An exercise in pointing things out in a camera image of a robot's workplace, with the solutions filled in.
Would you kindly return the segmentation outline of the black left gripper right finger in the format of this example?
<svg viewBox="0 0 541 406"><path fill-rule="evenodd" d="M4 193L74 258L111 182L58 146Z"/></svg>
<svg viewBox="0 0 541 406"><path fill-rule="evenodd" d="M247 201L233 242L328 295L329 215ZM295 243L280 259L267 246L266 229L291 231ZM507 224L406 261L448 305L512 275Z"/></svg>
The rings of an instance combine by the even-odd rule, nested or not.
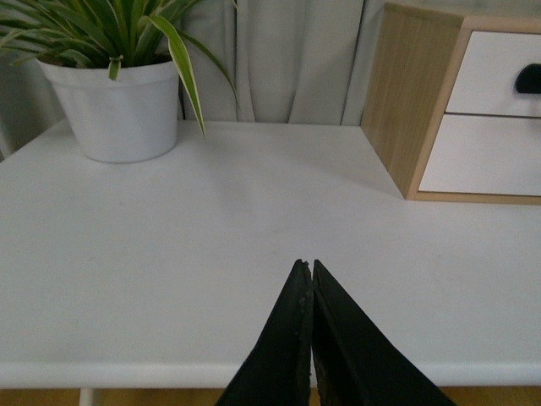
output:
<svg viewBox="0 0 541 406"><path fill-rule="evenodd" d="M452 405L316 260L312 350L322 405Z"/></svg>

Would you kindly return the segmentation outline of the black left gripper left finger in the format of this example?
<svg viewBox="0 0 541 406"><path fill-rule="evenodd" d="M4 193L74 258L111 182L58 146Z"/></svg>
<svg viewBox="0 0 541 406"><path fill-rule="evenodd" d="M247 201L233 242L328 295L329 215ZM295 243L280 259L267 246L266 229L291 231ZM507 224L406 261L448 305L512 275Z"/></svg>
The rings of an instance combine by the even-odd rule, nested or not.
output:
<svg viewBox="0 0 541 406"><path fill-rule="evenodd" d="M308 405L313 319L311 272L297 260L254 348L217 403Z"/></svg>

